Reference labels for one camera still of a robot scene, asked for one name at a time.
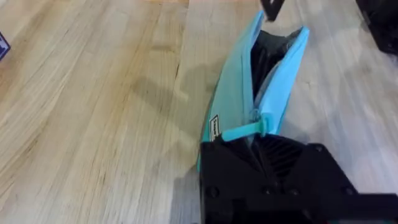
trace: wood grain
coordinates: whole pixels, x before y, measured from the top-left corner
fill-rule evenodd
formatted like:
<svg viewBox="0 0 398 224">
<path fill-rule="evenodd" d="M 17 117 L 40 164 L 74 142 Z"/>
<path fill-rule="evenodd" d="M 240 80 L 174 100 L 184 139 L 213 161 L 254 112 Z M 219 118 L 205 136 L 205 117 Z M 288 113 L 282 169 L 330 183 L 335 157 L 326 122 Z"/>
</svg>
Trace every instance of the wood grain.
<svg viewBox="0 0 398 224">
<path fill-rule="evenodd" d="M 257 1 L 0 0 L 1 223 L 200 223 L 194 165 Z M 286 1 L 310 28 L 284 136 L 322 142 L 358 190 L 398 192 L 398 70 L 354 0 Z"/>
</svg>

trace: black plastic part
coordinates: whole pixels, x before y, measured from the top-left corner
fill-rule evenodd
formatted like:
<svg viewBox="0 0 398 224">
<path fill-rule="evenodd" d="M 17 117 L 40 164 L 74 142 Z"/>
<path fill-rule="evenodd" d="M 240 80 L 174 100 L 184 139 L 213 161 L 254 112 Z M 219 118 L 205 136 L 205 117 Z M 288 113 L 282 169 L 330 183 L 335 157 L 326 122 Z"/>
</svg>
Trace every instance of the black plastic part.
<svg viewBox="0 0 398 224">
<path fill-rule="evenodd" d="M 398 1 L 356 0 L 377 47 L 398 55 Z"/>
<path fill-rule="evenodd" d="M 0 60 L 7 54 L 10 48 L 11 48 L 10 45 L 3 37 L 3 35 L 0 33 Z"/>
<path fill-rule="evenodd" d="M 268 21 L 275 21 L 285 0 L 261 0 Z"/>
<path fill-rule="evenodd" d="M 202 223 L 397 220 L 395 194 L 359 194 L 321 144 L 254 136 L 201 144 Z"/>
</svg>

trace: white label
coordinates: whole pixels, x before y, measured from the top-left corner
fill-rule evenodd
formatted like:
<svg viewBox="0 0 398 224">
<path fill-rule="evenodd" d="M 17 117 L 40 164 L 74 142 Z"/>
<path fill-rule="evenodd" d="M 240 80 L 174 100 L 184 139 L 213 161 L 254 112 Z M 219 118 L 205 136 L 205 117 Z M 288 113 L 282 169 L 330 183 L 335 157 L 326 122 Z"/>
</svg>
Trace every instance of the white label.
<svg viewBox="0 0 398 224">
<path fill-rule="evenodd" d="M 210 141 L 214 141 L 217 136 L 220 135 L 220 126 L 218 121 L 218 115 L 214 116 L 213 119 L 210 120 Z"/>
</svg>

